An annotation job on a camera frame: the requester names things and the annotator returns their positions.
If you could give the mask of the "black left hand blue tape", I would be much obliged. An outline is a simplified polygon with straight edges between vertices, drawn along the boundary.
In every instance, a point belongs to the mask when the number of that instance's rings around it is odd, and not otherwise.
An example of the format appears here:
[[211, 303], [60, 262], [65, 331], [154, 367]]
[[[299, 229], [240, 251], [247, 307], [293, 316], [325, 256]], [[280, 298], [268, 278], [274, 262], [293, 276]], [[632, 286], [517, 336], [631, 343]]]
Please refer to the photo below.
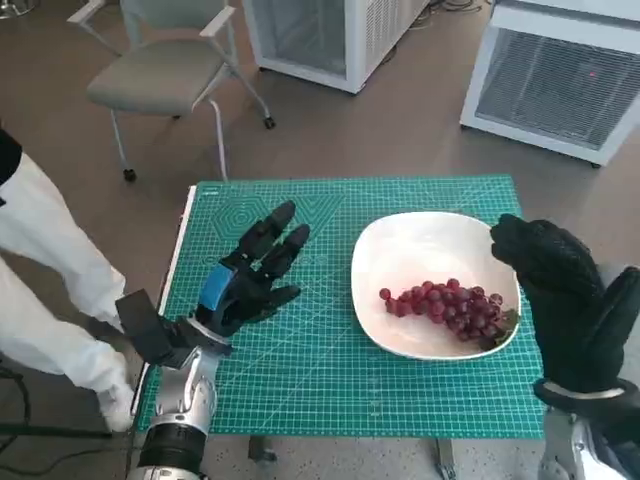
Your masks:
[[307, 224], [283, 234], [295, 212], [293, 201], [282, 203], [255, 222], [237, 247], [219, 260], [200, 292], [194, 312], [197, 322], [228, 338], [246, 324], [270, 318], [300, 295], [295, 285], [273, 286], [290, 270], [310, 236]]

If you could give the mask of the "black knitted gloved right hand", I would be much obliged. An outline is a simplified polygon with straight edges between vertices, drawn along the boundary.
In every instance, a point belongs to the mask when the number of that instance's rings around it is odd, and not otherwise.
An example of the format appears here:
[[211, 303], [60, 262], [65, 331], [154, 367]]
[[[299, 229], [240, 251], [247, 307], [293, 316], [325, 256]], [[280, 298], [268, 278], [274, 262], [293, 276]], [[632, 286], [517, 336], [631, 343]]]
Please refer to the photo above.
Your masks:
[[493, 256], [530, 303], [545, 380], [576, 393], [620, 387], [624, 346], [639, 315], [639, 270], [604, 282], [590, 250], [547, 220], [510, 214], [490, 230]]

